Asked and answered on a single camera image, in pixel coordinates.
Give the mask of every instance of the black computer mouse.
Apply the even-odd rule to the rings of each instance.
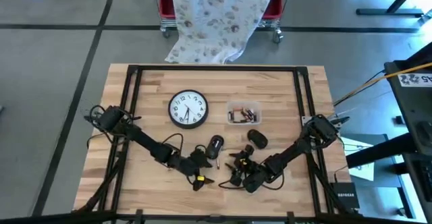
[[[205,149],[205,155],[209,159],[216,159],[219,155],[219,151],[221,151],[221,148],[223,146],[223,138],[222,136],[213,136],[210,139],[209,145]]]
[[[420,121],[416,124],[416,132],[422,144],[432,146],[432,122]]]
[[[269,141],[267,138],[260,133],[258,130],[249,130],[248,131],[248,140],[252,142],[259,149],[264,149]]]

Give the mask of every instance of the butcher block tabletop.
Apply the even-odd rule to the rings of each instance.
[[[101,99],[103,107],[120,104],[128,66],[112,64],[109,68]],[[294,159],[285,168],[285,183],[280,190],[259,188],[250,194],[245,190],[226,190],[218,187],[219,183],[227,181],[231,175],[231,171],[225,166],[225,163],[234,162],[229,153],[240,152],[247,144],[251,144],[246,136],[248,130],[256,129],[269,140],[265,149],[260,150],[254,146],[255,151],[251,159],[258,163],[269,155],[282,152],[291,146],[301,131],[292,72],[232,71],[229,65],[221,66],[226,66],[227,71],[197,71],[188,69],[187,66],[183,70],[144,70],[135,111],[135,116],[142,118],[134,122],[158,142],[174,133],[183,134],[184,157],[187,157],[196,145],[206,146],[212,136],[222,136],[225,144],[218,158],[220,169],[216,168],[216,162],[212,160],[212,168],[201,169],[201,174],[214,179],[215,183],[207,184],[195,192],[184,175],[166,169],[150,156],[149,151],[131,142],[117,213],[134,214],[137,209],[142,209],[147,215],[285,217],[290,211],[296,217],[315,215],[304,155]],[[331,115],[333,105],[324,67],[307,68],[316,114]],[[305,112],[308,115],[302,76],[300,87]],[[167,110],[173,95],[186,89],[202,93],[209,104],[206,122],[193,130],[183,130],[175,126]],[[229,125],[228,101],[259,102],[262,122],[259,125]],[[130,100],[126,104],[126,109],[129,109],[129,104]],[[180,146],[178,137],[173,137],[168,142]],[[104,136],[95,137],[90,141],[74,208],[83,206],[103,181],[110,148],[111,145]],[[323,152],[329,180],[333,181],[333,173],[347,165],[343,146],[337,141]],[[337,172],[337,178],[338,181],[351,181],[346,168]],[[281,177],[268,185],[276,188],[280,183]],[[317,185],[321,210],[325,211],[324,192],[318,181]],[[111,184],[107,208],[111,206],[113,189],[114,184]]]

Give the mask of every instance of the cart wheel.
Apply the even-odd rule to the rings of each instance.
[[[273,32],[273,43],[279,44],[284,36],[282,35],[282,31],[280,29],[276,29]]]
[[[161,27],[162,36],[164,38],[169,38],[169,30],[165,27]]]

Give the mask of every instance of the clear plastic container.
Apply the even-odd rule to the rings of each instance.
[[[256,113],[256,121],[255,122],[246,122],[246,123],[232,123],[230,122],[229,113],[233,109],[239,108],[247,108]],[[261,105],[255,101],[230,101],[227,103],[227,122],[230,125],[258,125],[261,123],[262,113],[261,113]],[[244,117],[239,118],[236,116],[234,118],[235,121],[240,121],[244,119]]]

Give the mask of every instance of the black desk leg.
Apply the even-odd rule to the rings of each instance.
[[[357,9],[357,15],[365,16],[377,16],[377,15],[388,15],[388,16],[414,16],[420,18],[423,16],[421,9],[399,9],[399,7],[406,0],[395,0],[388,9]]]
[[[393,172],[397,175],[402,175],[408,173],[408,168],[406,167],[406,163],[396,163],[393,164]]]
[[[381,144],[348,155],[346,156],[346,162],[348,168],[358,167],[403,152],[413,152],[414,147],[411,134],[406,133]]]

